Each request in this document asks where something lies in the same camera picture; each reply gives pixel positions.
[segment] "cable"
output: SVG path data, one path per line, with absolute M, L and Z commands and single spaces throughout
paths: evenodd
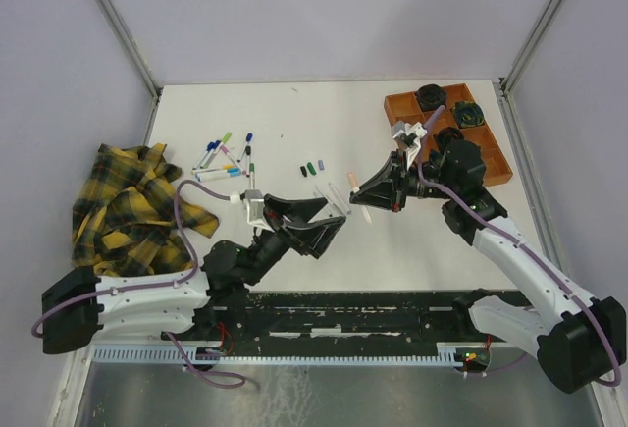
M 426 131 L 428 133 L 425 134 L 423 136 L 423 138 L 421 139 L 421 148 L 425 147 L 425 144 L 427 142 L 427 138 L 430 135 L 430 131 L 432 129 L 432 126 L 436 123 L 436 121 L 438 120 L 439 116 L 443 113 L 444 110 L 445 110 L 445 107 L 444 106 L 440 106 L 434 112 L 434 114 L 430 117 L 430 119 L 425 123 L 425 125 L 423 125 L 423 127 L 426 129 Z M 429 180 L 426 180 L 425 177 L 423 177 L 423 167 L 417 167 L 417 170 L 418 170 L 418 173 L 419 173 L 419 182 L 421 182 L 421 184 L 423 184 L 426 187 L 436 188 L 439 191 L 443 192 L 444 194 L 449 196 L 449 198 L 451 198 L 453 201 L 455 201 L 455 203 L 457 205 L 459 205 L 469 216 L 471 216 L 475 221 L 477 221 L 483 227 L 488 228 L 491 231 L 493 231 L 494 233 L 496 233 L 496 234 L 498 234 L 498 235 L 500 235 L 500 236 L 510 240 L 516 246 L 521 248 L 521 250 L 523 250 L 530 258 L 532 258 L 532 260 L 534 260 L 534 262 L 537 265 L 539 265 L 539 267 L 541 267 L 541 269 L 543 269 L 548 274 L 548 276 L 558 285 L 558 287 L 563 292 L 565 292 L 565 294 L 567 294 L 568 296 L 571 297 L 573 302 L 582 310 L 582 312 L 585 314 L 587 319 L 589 319 L 589 322 L 591 322 L 591 325 L 596 330 L 596 333 L 598 334 L 598 337 L 600 337 L 600 340 L 602 341 L 602 345 L 604 347 L 604 350 L 606 351 L 606 354 L 608 355 L 608 358 L 610 360 L 610 365 L 612 366 L 612 371 L 614 373 L 614 380 L 606 381 L 606 380 L 602 380 L 602 379 L 599 378 L 596 381 L 599 384 L 603 385 L 603 386 L 608 386 L 608 387 L 611 387 L 611 388 L 615 388 L 615 387 L 619 386 L 621 384 L 621 370 L 619 368 L 619 362 L 617 361 L 617 357 L 615 356 L 615 353 L 612 351 L 612 347 L 610 346 L 610 342 L 608 341 L 608 337 L 604 333 L 604 330 L 602 329 L 602 326 L 600 325 L 600 323 L 596 319 L 596 316 L 594 316 L 594 314 L 591 312 L 589 307 L 582 301 L 582 299 L 580 299 L 575 294 L 572 295 L 573 291 L 569 288 L 569 286 L 565 282 L 563 282 L 551 270 L 551 268 L 546 264 L 546 262 L 544 262 L 543 259 L 539 255 L 537 255 L 537 253 L 532 248 L 528 247 L 525 243 L 520 242 L 519 239 L 516 238 L 511 233 L 509 233 L 507 231 L 504 231 L 503 229 L 498 228 L 497 226 L 495 226 L 493 224 L 490 224 L 488 221 L 486 221 L 484 218 L 482 218 L 482 216 L 480 216 L 478 213 L 473 211 L 462 200 L 462 198 L 460 198 L 457 194 L 455 194 L 449 187 L 446 187 L 445 185 L 437 184 L 435 182 L 431 182 Z
M 166 332 L 165 334 L 168 336 L 168 338 L 175 345 L 175 347 L 179 351 L 179 354 L 183 357 L 183 360 L 185 361 L 185 365 L 187 365 L 187 369 L 189 370 L 189 372 L 193 373 L 196 376 L 198 376 L 201 380 L 203 380 L 209 386 L 213 386 L 214 388 L 220 388 L 222 390 L 234 390 L 236 388 L 241 388 L 242 386 L 244 386 L 244 383 L 246 383 L 246 377 L 245 376 L 240 375 L 238 373 L 232 373 L 231 371 L 216 371 L 216 370 L 212 370 L 212 371 L 203 373 L 202 371 L 198 370 L 192 364 L 191 360 L 187 356 L 187 353 L 185 353 L 185 350 L 183 349 L 183 347 L 181 347 L 181 344 L 179 343 L 179 341 L 177 339 L 175 339 L 175 336 L 172 333 L 170 333 L 170 332 Z M 237 383 L 233 383 L 231 385 L 225 385 L 223 383 L 216 383 L 215 381 L 210 380 L 209 379 L 210 376 L 221 376 L 223 378 L 236 378 L 239 381 Z
M 75 296 L 75 297 L 71 297 L 70 299 L 63 301 L 61 304 L 56 305 L 55 307 L 47 310 L 46 312 L 44 312 L 41 317 L 39 317 L 35 323 L 33 324 L 32 328 L 30 329 L 30 333 L 34 336 L 37 337 L 39 339 L 41 339 L 43 337 L 43 332 L 39 332 L 39 326 L 41 326 L 43 324 L 43 322 L 48 319 L 49 317 L 53 316 L 54 314 L 64 310 L 67 307 L 70 307 L 74 304 L 77 304 L 79 302 L 88 300 L 88 299 L 92 299 L 93 297 L 99 297 L 102 296 L 104 294 L 110 294 L 110 295 L 116 295 L 118 292 L 134 292 L 134 291 L 139 291 L 139 290 L 147 290 L 147 289 L 151 289 L 151 288 L 166 288 L 166 287 L 172 287 L 174 285 L 181 285 L 183 283 L 185 283 L 186 281 L 190 280 L 191 278 L 194 277 L 194 275 L 198 272 L 198 255 L 196 254 L 196 251 L 194 250 L 194 247 L 192 246 L 191 242 L 189 241 L 189 238 L 187 237 L 187 235 L 185 234 L 185 230 L 183 228 L 183 221 L 181 219 L 181 209 L 180 209 L 180 202 L 181 202 L 181 190 L 185 185 L 194 185 L 197 188 L 200 188 L 201 190 L 205 191 L 207 194 L 209 194 L 210 196 L 213 196 L 217 199 L 222 199 L 224 201 L 230 201 L 228 196 L 224 196 L 223 194 L 219 194 L 215 191 L 212 191 L 211 189 L 204 187 L 203 185 L 201 185 L 199 182 L 196 182 L 194 180 L 182 180 L 179 183 L 179 186 L 177 187 L 177 189 L 175 190 L 175 197 L 173 200 L 173 207 L 174 207 L 174 214 L 175 214 L 175 223 L 177 225 L 177 229 L 179 230 L 179 233 L 181 235 L 181 239 L 183 241 L 183 244 L 185 245 L 185 248 L 187 249 L 189 256 L 192 260 L 193 263 L 193 267 L 192 269 L 187 272 L 185 275 L 183 275 L 181 278 L 177 279 L 177 280 L 172 280 L 170 282 L 161 282 L 161 283 L 146 283 L 146 284 L 136 284 L 136 285 L 126 285 L 123 287 L 111 287 L 109 290 L 98 290 L 95 292 L 91 292 L 91 293 L 86 293 L 86 294 L 81 294 L 79 296 Z M 214 381 L 211 381 L 207 378 L 205 378 L 203 376 L 203 374 L 197 370 L 196 368 L 194 368 L 191 364 L 191 362 L 189 361 L 189 358 L 187 358 L 187 355 L 185 354 L 185 351 L 183 350 L 183 348 L 181 347 L 181 344 L 179 344 L 179 342 L 175 339 L 175 336 L 173 336 L 170 332 L 166 332 L 165 333 L 171 341 L 173 341 L 173 343 L 175 344 L 175 347 L 177 347 L 177 350 L 179 351 L 179 353 L 182 355 L 183 359 L 185 360 L 185 363 L 187 364 L 187 367 L 189 369 L 189 371 L 191 371 L 192 373 L 200 376 L 203 381 L 205 381 L 206 383 L 208 383 L 211 386 L 214 386 L 216 388 L 223 388 L 223 389 L 233 389 L 233 388 L 239 388 L 240 386 L 242 386 L 245 382 L 246 382 L 246 378 L 243 377 L 242 375 L 238 375 L 236 373 L 229 373 L 229 372 L 221 372 L 221 371 L 212 371 L 212 373 L 210 373 L 209 375 L 216 375 L 216 376 L 228 376 L 228 377 L 232 377 L 232 378 L 238 378 L 240 381 L 240 383 L 236 383 L 233 385 L 223 385 L 221 383 L 216 383 Z

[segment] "metal frame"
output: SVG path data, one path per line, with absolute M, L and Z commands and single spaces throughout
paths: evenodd
M 144 86 L 152 95 L 153 99 L 156 100 L 159 98 L 160 88 L 150 74 L 150 69 L 148 68 L 146 62 L 141 57 L 137 44 L 135 44 L 131 32 L 127 28 L 122 16 L 118 13 L 118 10 L 116 10 L 116 7 L 111 0 L 96 0 L 96 2 L 100 6 L 100 10 L 105 16 L 105 19 L 109 22 L 109 26 L 112 31 L 116 34 L 116 37 L 122 44 L 123 49 L 131 58 L 131 62 L 144 82 Z
M 131 62 L 142 78 L 144 86 L 153 98 L 144 137 L 144 143 L 146 143 L 150 137 L 156 116 L 161 88 L 152 77 L 148 65 L 139 53 L 139 49 L 133 40 L 130 30 L 115 8 L 112 0 L 96 1 L 112 31 L 121 42 L 123 49 L 130 56 Z M 564 265 L 564 256 L 560 249 L 556 233 L 551 225 L 550 214 L 537 179 L 538 175 L 535 172 L 534 162 L 530 150 L 526 145 L 525 135 L 523 134 L 517 110 L 511 96 L 512 91 L 520 82 L 525 69 L 530 63 L 563 2 L 564 0 L 548 0 L 545 8 L 528 34 L 522 48 L 518 52 L 510 72 L 500 84 L 495 84 L 495 88 L 506 130 L 512 143 L 515 160 L 521 173 L 523 187 L 526 191 L 535 226 L 539 232 L 543 252 L 554 264 L 561 268 L 566 268 Z M 60 387 L 60 392 L 55 400 L 55 408 L 51 411 L 53 416 L 49 421 L 49 425 L 70 425 L 68 422 L 71 419 L 74 421 L 76 409 L 78 408 L 78 400 L 68 399 L 67 396 L 78 396 L 78 399 L 80 398 L 81 388 L 82 385 L 84 385 L 90 362 L 89 358 L 90 355 L 85 356 L 83 352 L 77 352 L 69 356 L 65 373 L 62 376 L 64 383 Z M 593 386 L 592 391 L 595 393 L 604 425 L 628 426 L 628 407 L 626 399 L 620 390 Z
M 527 146 L 528 142 L 525 139 L 517 110 L 510 95 L 504 94 L 498 83 L 494 83 L 494 87 L 497 101 L 501 109 L 501 115 L 503 116 L 503 122 L 506 126 L 506 132 L 508 133 L 508 138 L 510 139 L 514 152 L 514 158 L 519 169 L 519 174 L 521 175 L 523 189 L 525 190 L 528 204 L 530 205 L 535 227 L 539 233 L 539 241 L 541 242 L 543 254 L 551 260 L 554 265 L 567 273 L 566 265 L 564 264 L 564 254 L 560 249 L 558 237 L 551 224 L 550 212 L 546 205 L 541 185 L 537 179 L 538 174 L 534 167 L 532 154 Z
M 558 9 L 561 7 L 563 2 L 564 0 L 548 0 L 546 3 L 541 15 L 537 18 L 532 30 L 523 43 L 523 47 L 519 50 L 510 72 L 501 82 L 501 88 L 506 95 L 510 93 L 521 80 L 523 72 L 530 63 L 537 47 L 539 47 L 543 36 L 547 32 L 548 27 L 556 16 L 556 13 L 558 13 Z

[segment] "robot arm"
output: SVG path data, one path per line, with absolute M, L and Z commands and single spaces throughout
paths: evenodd
M 44 353 L 66 353 L 111 337 L 182 333 L 194 325 L 197 309 L 247 292 L 245 285 L 257 284 L 291 248 L 318 259 L 346 220 L 311 222 L 327 204 L 324 198 L 288 201 L 248 190 L 241 199 L 248 223 L 262 230 L 249 247 L 221 240 L 202 267 L 174 275 L 96 277 L 92 267 L 78 267 L 44 292 L 43 312 L 53 311 L 37 334 Z
M 471 292 L 454 304 L 469 329 L 523 349 L 538 359 L 557 387 L 573 393 L 613 368 L 586 314 L 590 311 L 618 364 L 625 363 L 623 307 L 612 297 L 597 300 L 532 250 L 505 208 L 483 187 L 486 166 L 480 148 L 464 140 L 458 130 L 442 130 L 436 137 L 439 151 L 431 151 L 428 161 L 418 163 L 419 139 L 426 134 L 421 125 L 397 123 L 392 135 L 404 150 L 392 152 L 382 170 L 351 194 L 350 202 L 398 212 L 407 196 L 451 198 L 445 191 L 453 191 L 458 199 L 444 204 L 445 222 L 491 259 L 533 307 L 514 307 L 482 290 Z

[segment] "red wire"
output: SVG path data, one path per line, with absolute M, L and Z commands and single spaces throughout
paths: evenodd
M 222 322 L 219 322 L 218 323 L 218 328 L 220 329 L 220 333 L 221 333 L 221 336 L 220 336 L 220 350 L 222 350 L 223 349 L 223 345 L 225 344 L 225 331 L 226 331 L 225 324 L 223 324 Z
M 223 334 L 220 339 L 220 350 L 222 350 L 225 345 L 225 335 L 228 335 L 232 342 L 229 346 L 229 350 L 227 351 L 226 355 L 231 355 L 232 351 L 234 351 L 234 347 L 236 346 L 236 343 L 234 342 L 234 336 L 231 335 L 231 333 L 225 327 L 225 324 L 223 324 L 222 322 L 218 323 L 218 328 L 221 330 Z

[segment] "white stick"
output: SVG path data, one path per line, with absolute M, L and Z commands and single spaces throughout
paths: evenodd
M 349 186 L 351 187 L 353 192 L 358 193 L 360 191 L 360 186 L 357 183 L 357 179 L 355 178 L 355 175 L 353 175 L 353 172 L 349 172 L 348 174 L 346 174 L 346 177 L 349 179 Z M 366 206 L 360 205 L 360 209 L 362 210 L 362 215 L 364 216 L 367 224 L 373 224 L 373 220 L 371 219 L 371 213 L 369 213 L 369 210 L 366 209 Z

